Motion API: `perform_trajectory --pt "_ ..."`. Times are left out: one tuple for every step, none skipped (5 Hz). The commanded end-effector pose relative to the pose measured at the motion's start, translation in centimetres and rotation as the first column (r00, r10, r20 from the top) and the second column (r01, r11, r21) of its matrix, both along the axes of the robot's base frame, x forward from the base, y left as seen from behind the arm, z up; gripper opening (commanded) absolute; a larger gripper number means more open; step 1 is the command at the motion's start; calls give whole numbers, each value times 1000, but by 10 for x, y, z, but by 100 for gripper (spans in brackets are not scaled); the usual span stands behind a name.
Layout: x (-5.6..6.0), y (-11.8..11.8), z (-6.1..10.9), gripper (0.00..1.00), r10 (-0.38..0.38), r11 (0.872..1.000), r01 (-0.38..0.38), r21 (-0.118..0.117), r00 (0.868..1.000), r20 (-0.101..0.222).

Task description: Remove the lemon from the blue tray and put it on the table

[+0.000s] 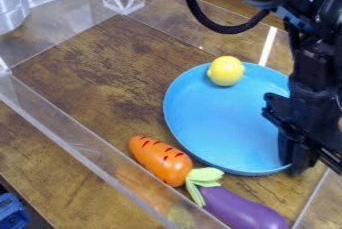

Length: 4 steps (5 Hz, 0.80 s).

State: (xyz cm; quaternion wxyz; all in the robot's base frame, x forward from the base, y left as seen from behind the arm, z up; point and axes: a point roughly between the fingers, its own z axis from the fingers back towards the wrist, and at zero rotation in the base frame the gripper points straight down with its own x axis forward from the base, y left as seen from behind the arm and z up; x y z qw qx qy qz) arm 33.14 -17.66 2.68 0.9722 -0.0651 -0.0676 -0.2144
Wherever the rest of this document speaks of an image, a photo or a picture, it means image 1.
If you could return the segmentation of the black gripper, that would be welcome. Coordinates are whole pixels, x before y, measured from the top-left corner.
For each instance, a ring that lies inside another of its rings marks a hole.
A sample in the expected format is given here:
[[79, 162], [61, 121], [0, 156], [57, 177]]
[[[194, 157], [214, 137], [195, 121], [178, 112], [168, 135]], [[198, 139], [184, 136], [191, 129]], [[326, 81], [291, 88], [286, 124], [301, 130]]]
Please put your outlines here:
[[321, 160], [342, 175], [342, 86], [315, 91], [293, 77], [290, 96], [266, 93], [263, 117], [278, 128], [278, 156], [291, 163], [290, 175], [301, 175]]

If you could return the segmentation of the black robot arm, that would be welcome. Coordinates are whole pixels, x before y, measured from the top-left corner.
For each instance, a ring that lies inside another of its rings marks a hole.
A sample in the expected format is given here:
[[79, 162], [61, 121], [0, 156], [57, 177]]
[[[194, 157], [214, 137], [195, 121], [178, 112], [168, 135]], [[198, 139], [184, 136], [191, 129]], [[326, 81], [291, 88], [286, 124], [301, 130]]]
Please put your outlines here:
[[342, 174], [342, 0], [243, 0], [283, 20], [294, 59], [290, 94], [264, 95], [278, 153], [293, 175], [317, 162]]

